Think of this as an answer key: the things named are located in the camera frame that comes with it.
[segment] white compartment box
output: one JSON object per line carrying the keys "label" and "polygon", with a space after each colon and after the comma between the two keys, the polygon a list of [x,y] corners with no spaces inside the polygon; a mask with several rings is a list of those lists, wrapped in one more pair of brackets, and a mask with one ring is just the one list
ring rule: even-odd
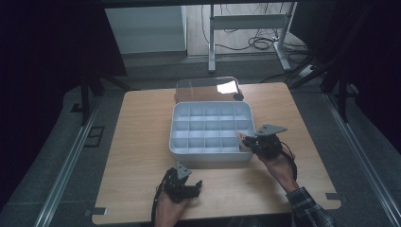
{"label": "white compartment box", "polygon": [[181,102],[174,107],[169,147],[180,162],[247,162],[236,133],[254,136],[251,107],[242,101]]}

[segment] gray carpet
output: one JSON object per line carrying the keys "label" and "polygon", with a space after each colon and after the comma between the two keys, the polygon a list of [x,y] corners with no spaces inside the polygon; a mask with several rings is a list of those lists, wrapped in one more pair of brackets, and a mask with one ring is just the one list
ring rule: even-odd
{"label": "gray carpet", "polygon": [[[126,58],[129,76],[121,78],[132,87],[142,90],[174,88],[179,79],[235,77],[239,84],[258,83],[263,79],[283,73],[274,56],[226,57],[218,60],[217,72],[207,73],[205,59],[177,58],[170,62],[163,58],[148,58],[138,64]],[[275,77],[271,81],[283,81]],[[334,120],[323,95],[319,92],[321,78],[316,78],[292,96],[300,110],[312,139],[321,154],[330,178],[342,199],[342,207],[329,211],[339,226],[390,227],[375,192],[372,190],[355,155],[347,144]],[[62,195],[51,226],[93,226],[88,211],[96,202],[104,166],[113,139],[124,92],[106,80],[94,127],[104,127],[98,148],[84,148]],[[79,88],[65,95],[64,108],[59,121],[46,141],[37,160],[15,190],[0,215],[0,226],[32,226],[39,215],[62,162],[78,135],[80,113],[70,113],[73,105],[80,103]],[[401,157],[384,136],[360,112],[352,99],[348,100],[350,126],[373,163],[382,181],[391,190],[398,204],[401,203]],[[137,226],[123,224],[113,226]]]}

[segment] wooden tabletop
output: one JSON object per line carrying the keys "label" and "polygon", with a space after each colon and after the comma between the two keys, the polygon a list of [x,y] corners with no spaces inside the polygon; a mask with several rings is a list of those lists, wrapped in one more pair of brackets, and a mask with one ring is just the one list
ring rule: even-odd
{"label": "wooden tabletop", "polygon": [[[325,193],[336,193],[303,119],[284,83],[240,85],[253,112],[256,129],[263,124],[287,127],[278,134],[293,153],[298,184],[325,209],[340,208]],[[175,89],[126,93],[98,192],[95,224],[150,221],[156,186],[175,166],[168,148]],[[253,156],[247,163],[190,166],[187,185],[203,180],[200,196],[182,219],[217,218],[291,212],[285,191]]]}

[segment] plaid shirt sleeve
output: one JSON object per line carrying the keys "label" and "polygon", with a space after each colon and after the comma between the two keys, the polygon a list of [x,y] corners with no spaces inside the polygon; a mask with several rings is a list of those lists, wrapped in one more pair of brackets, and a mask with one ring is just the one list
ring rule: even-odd
{"label": "plaid shirt sleeve", "polygon": [[288,193],[287,198],[294,210],[295,217],[305,226],[336,226],[333,217],[313,200],[304,187]]}

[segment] white metal frame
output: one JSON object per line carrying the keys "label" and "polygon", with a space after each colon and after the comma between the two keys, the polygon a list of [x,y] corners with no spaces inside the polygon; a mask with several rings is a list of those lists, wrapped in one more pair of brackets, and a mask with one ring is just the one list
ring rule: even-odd
{"label": "white metal frame", "polygon": [[210,42],[209,42],[209,73],[216,72],[215,30],[223,29],[259,29],[282,28],[277,42],[273,46],[285,71],[289,71],[288,60],[283,53],[283,42],[286,38],[289,22],[295,3],[292,2],[287,13],[267,15],[221,15],[215,16],[214,5],[210,6]]}

